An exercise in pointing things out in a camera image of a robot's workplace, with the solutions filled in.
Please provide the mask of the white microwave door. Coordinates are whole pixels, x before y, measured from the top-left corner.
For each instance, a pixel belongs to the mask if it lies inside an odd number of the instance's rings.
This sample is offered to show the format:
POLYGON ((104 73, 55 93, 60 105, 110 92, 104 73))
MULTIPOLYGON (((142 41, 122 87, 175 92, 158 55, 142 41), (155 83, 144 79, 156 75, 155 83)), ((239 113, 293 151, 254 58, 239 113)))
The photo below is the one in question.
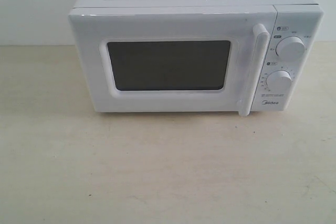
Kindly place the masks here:
POLYGON ((97 112, 252 111, 273 6, 75 8, 97 112))

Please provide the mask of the lower white control knob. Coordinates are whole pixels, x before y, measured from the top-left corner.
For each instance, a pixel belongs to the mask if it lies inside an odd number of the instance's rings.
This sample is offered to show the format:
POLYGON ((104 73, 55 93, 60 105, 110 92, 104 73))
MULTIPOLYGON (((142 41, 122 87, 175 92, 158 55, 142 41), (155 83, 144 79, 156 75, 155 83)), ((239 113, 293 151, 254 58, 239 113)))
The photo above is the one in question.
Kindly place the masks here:
POLYGON ((273 92, 287 92, 292 85, 290 74, 284 70, 271 73, 266 79, 267 87, 273 92))

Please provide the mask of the white control knob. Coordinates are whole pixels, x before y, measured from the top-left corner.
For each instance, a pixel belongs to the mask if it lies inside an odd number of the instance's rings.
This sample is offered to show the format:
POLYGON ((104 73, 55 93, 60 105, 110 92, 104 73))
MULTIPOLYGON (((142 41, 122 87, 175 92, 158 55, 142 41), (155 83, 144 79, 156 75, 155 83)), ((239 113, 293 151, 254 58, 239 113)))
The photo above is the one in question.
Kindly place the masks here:
POLYGON ((267 87, 273 92, 287 92, 292 85, 290 74, 284 70, 271 73, 266 79, 267 87))
POLYGON ((278 43, 276 54, 283 61, 296 61, 304 55, 305 50, 302 40, 299 37, 291 36, 278 43))

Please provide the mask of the upper white control knob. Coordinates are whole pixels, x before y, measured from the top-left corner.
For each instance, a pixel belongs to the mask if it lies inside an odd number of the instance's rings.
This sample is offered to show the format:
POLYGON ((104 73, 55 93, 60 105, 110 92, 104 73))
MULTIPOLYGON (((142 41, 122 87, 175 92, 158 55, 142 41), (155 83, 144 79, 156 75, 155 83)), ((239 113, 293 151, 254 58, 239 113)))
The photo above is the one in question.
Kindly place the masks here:
POLYGON ((299 37, 291 36, 278 43, 276 54, 283 61, 296 61, 304 55, 305 50, 302 40, 299 37))

